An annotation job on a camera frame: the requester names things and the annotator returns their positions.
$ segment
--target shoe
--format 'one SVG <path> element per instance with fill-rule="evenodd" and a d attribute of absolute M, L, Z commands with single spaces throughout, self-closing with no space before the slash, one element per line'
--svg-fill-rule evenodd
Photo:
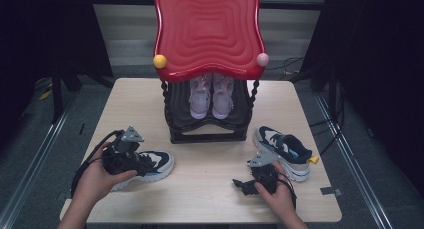
<path fill-rule="evenodd" d="M 234 107 L 233 99 L 231 98 L 234 90 L 234 79 L 214 74 L 213 90 L 212 114 L 217 119 L 225 119 Z"/>
<path fill-rule="evenodd" d="M 120 190 L 126 187 L 131 181 L 138 180 L 142 182 L 159 181 L 171 173 L 174 167 L 174 157 L 161 151 L 145 151 L 138 154 L 142 162 L 156 162 L 153 169 L 144 176 L 135 176 L 127 181 L 116 184 L 112 191 Z"/>
<path fill-rule="evenodd" d="M 293 135 L 283 135 L 274 129 L 261 126 L 256 129 L 253 141 L 262 153 L 276 153 L 287 176 L 294 181 L 309 178 L 308 159 L 312 151 L 306 149 L 302 142 Z"/>
<path fill-rule="evenodd" d="M 190 114 L 194 119 L 203 119 L 209 110 L 212 73 L 190 80 Z"/>

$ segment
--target hand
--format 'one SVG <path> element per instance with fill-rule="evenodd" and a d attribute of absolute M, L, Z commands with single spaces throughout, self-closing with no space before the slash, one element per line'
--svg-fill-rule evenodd
<path fill-rule="evenodd" d="M 85 222 L 96 203 L 107 196 L 114 185 L 137 175 L 135 170 L 110 175 L 104 169 L 100 158 L 103 154 L 103 148 L 108 145 L 109 143 L 103 144 L 93 155 L 93 160 L 82 174 L 72 202 L 58 228 L 84 228 Z"/>
<path fill-rule="evenodd" d="M 279 173 L 278 178 L 287 181 L 287 178 L 283 176 L 285 175 L 285 171 L 280 163 L 274 162 L 272 165 Z M 271 211 L 280 218 L 287 228 L 307 228 L 293 207 L 290 190 L 286 185 L 282 182 L 278 182 L 277 189 L 272 195 L 269 194 L 265 187 L 259 182 L 255 182 L 255 187 L 268 204 Z"/>

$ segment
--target red plastic tray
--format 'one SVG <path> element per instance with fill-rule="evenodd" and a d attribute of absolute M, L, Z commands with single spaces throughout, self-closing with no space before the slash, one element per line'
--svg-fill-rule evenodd
<path fill-rule="evenodd" d="M 259 79 L 265 52 L 258 27 L 259 0 L 155 0 L 158 33 L 154 56 L 167 63 L 156 68 L 169 82 L 208 72 L 237 79 Z"/>

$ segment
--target wooden table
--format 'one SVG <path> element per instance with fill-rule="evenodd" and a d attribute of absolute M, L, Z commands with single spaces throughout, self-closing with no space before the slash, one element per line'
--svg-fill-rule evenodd
<path fill-rule="evenodd" d="M 134 128 L 145 138 L 139 151 L 167 151 L 175 157 L 171 174 L 153 183 L 131 182 L 112 192 L 93 209 L 88 223 L 277 223 L 260 196 L 244 196 L 232 179 L 252 180 L 246 161 L 257 149 L 254 129 L 269 126 L 293 134 L 319 155 L 294 86 L 290 82 L 261 81 L 248 138 L 242 142 L 171 144 L 164 117 L 164 98 L 158 79 L 116 81 L 85 156 L 113 130 Z M 213 125 L 193 133 L 219 132 Z M 341 212 L 321 160 L 311 164 L 311 176 L 293 182 L 297 212 L 306 222 L 336 222 Z M 69 206 L 67 200 L 61 217 Z"/>

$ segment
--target yellow ball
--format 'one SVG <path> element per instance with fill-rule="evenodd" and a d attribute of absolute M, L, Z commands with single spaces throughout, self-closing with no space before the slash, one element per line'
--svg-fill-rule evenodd
<path fill-rule="evenodd" d="M 153 58 L 153 65 L 155 65 L 156 68 L 162 69 L 166 66 L 166 57 L 164 55 L 156 55 Z"/>

